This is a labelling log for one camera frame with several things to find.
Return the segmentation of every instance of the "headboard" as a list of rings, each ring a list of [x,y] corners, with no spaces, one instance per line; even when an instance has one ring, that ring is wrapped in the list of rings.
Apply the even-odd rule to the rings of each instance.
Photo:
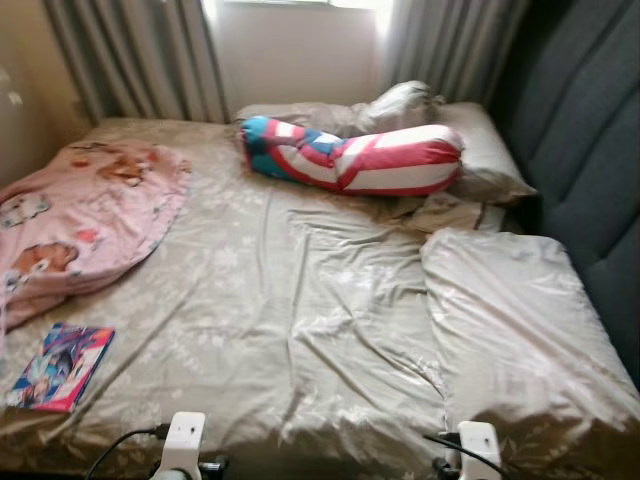
[[[638,0],[532,1],[490,107],[539,198],[527,232],[561,241],[640,385]]]

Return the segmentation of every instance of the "gray curtain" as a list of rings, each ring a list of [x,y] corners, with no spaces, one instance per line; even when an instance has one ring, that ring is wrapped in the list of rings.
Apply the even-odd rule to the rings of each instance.
[[[228,120],[200,0],[47,0],[94,122]]]
[[[528,0],[395,0],[383,88],[422,80],[447,101],[487,104]]]

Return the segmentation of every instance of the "electrical cord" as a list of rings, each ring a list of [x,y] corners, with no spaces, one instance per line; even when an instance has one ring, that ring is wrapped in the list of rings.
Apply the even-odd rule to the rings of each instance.
[[[462,446],[460,446],[460,445],[458,445],[456,443],[449,442],[447,440],[443,440],[442,438],[434,437],[432,435],[423,434],[422,438],[426,438],[427,440],[431,440],[432,442],[439,443],[440,445],[444,445],[445,447],[451,448],[453,450],[457,450],[460,453],[464,453],[465,455],[469,455],[470,457],[473,457],[476,460],[480,460],[482,463],[484,463],[485,465],[491,467],[496,472],[498,472],[500,475],[502,475],[505,480],[511,480],[509,475],[507,475],[506,472],[503,469],[501,469],[499,466],[497,466],[492,461],[487,460],[482,455],[478,455],[477,453],[474,453],[471,450],[467,450],[466,448],[464,448],[464,447],[462,447]]]
[[[95,461],[95,463],[91,466],[91,468],[85,475],[84,480],[91,480],[93,474],[98,469],[100,464],[104,461],[104,459],[107,458],[109,454],[113,452],[118,447],[118,445],[124,442],[127,438],[133,437],[134,435],[153,435],[158,440],[164,440],[165,438],[167,438],[170,425],[171,424],[169,423],[161,423],[160,425],[154,428],[142,428],[139,430],[131,430],[130,432],[125,433],[120,438],[118,438],[115,442],[113,442],[109,448],[107,448],[104,452],[102,452],[102,455],[98,457],[98,459]]]

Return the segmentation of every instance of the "mattress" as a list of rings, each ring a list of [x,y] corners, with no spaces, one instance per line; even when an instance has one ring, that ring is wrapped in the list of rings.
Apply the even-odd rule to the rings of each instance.
[[[108,120],[193,162],[190,198],[151,257],[7,337],[9,390],[58,321],[116,337],[70,415],[5,409],[0,471],[79,474],[115,438],[202,411],[202,460],[229,478],[420,478],[441,449],[441,380],[425,309],[424,234],[393,200],[251,174],[223,126]],[[161,444],[137,438],[104,474],[144,477]]]

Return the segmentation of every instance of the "comic book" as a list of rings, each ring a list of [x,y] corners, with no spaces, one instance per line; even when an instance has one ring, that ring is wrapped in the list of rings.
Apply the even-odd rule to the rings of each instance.
[[[56,323],[8,395],[15,407],[71,412],[115,334]]]

